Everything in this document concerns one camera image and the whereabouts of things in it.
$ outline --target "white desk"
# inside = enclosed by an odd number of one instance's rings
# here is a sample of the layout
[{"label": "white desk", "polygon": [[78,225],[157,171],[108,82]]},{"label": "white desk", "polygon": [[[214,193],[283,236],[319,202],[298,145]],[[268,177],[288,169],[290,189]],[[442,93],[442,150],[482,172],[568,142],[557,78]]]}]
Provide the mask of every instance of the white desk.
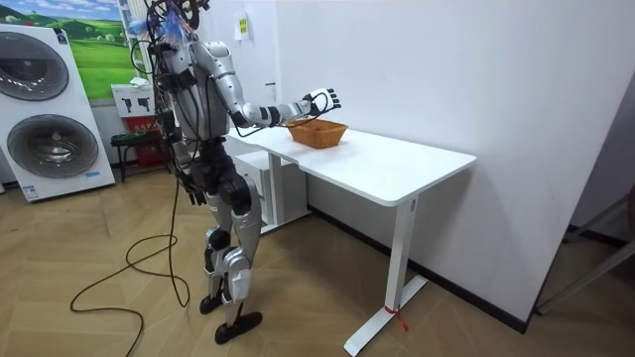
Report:
[{"label": "white desk", "polygon": [[468,168],[476,158],[350,129],[338,146],[323,150],[294,142],[284,128],[265,129],[247,138],[239,137],[232,129],[229,136],[269,153],[276,225],[287,223],[280,214],[283,211],[280,192],[284,188],[280,158],[373,202],[397,206],[385,307],[344,344],[344,349],[356,356],[394,316],[388,309],[399,310],[427,282],[416,276],[404,286],[419,193]]}]

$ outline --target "desk base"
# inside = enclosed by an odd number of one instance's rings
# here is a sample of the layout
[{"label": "desk base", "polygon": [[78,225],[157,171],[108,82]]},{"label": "desk base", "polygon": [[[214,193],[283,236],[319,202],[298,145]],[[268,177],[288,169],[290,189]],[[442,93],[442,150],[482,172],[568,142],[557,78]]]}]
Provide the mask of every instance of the desk base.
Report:
[{"label": "desk base", "polygon": [[[401,299],[401,307],[421,289],[428,281],[421,276],[415,276],[409,283],[404,286],[404,292]],[[395,315],[388,313],[384,307],[380,308],[370,319],[355,332],[344,344],[344,349],[351,356],[357,356],[364,346],[381,331],[382,328]]]},{"label": "desk base", "polygon": [[278,229],[278,228],[280,228],[280,227],[282,227],[282,226],[284,226],[284,225],[286,225],[286,224],[289,224],[289,223],[291,223],[291,222],[293,222],[293,221],[295,221],[295,220],[298,220],[298,219],[300,219],[300,218],[302,218],[302,217],[308,216],[308,215],[310,215],[311,213],[312,213],[312,212],[308,210],[308,211],[306,211],[306,212],[303,212],[303,213],[302,213],[302,214],[300,214],[299,216],[294,217],[294,218],[292,218],[292,219],[290,219],[290,220],[288,220],[288,221],[286,221],[286,222],[284,222],[284,223],[281,223],[281,224],[271,223],[271,224],[267,224],[267,225],[265,225],[265,226],[262,226],[262,227],[260,228],[260,234],[261,234],[261,235],[265,235],[265,234],[267,234],[267,233],[270,233],[270,232],[271,232],[271,231],[273,231],[273,230],[276,230],[276,229]]}]

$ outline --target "red box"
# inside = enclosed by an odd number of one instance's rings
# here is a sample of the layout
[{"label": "red box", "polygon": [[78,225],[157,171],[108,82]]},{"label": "red box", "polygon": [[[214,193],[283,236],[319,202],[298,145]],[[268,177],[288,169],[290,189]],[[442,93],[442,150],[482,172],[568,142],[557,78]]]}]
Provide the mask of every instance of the red box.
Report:
[{"label": "red box", "polygon": [[[157,127],[157,119],[154,115],[151,116],[141,116],[141,117],[127,117],[124,118],[126,120],[126,125],[128,126],[129,131],[154,131],[160,132]],[[164,155],[166,156],[168,151],[163,143],[161,143],[161,148],[163,150]],[[135,152],[137,153],[137,162],[139,166],[147,167],[156,163],[160,163],[162,161],[161,153],[158,152],[155,146],[143,146],[135,148]]]}]

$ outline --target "robot leg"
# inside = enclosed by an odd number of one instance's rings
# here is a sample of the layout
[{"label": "robot leg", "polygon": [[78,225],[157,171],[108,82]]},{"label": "robot leg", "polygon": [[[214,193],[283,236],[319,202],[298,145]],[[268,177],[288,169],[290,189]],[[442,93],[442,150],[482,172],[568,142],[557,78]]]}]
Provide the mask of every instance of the robot leg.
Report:
[{"label": "robot leg", "polygon": [[207,204],[217,225],[207,230],[204,244],[205,274],[209,279],[208,294],[202,299],[199,311],[207,314],[222,305],[222,284],[226,272],[223,261],[231,241],[231,206],[219,194],[207,194]]},{"label": "robot leg", "polygon": [[[249,295],[254,255],[260,241],[261,208],[253,180],[249,177],[240,179],[244,180],[243,187],[248,188],[248,195],[244,192],[241,204],[232,204],[234,209],[231,218],[239,246],[230,250],[223,259],[227,267],[225,289],[222,293],[226,322],[216,329],[215,340],[218,344],[253,329],[262,321],[260,312],[241,314],[243,303]],[[245,206],[245,201],[249,203],[249,207]]]}]

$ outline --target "landscape poster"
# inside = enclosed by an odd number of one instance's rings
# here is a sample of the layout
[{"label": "landscape poster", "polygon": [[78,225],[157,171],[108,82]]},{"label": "landscape poster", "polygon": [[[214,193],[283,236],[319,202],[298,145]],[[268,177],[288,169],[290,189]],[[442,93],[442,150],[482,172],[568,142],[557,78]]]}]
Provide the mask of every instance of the landscape poster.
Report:
[{"label": "landscape poster", "polygon": [[135,76],[117,1],[0,0],[0,23],[64,29],[88,99],[111,98]]}]

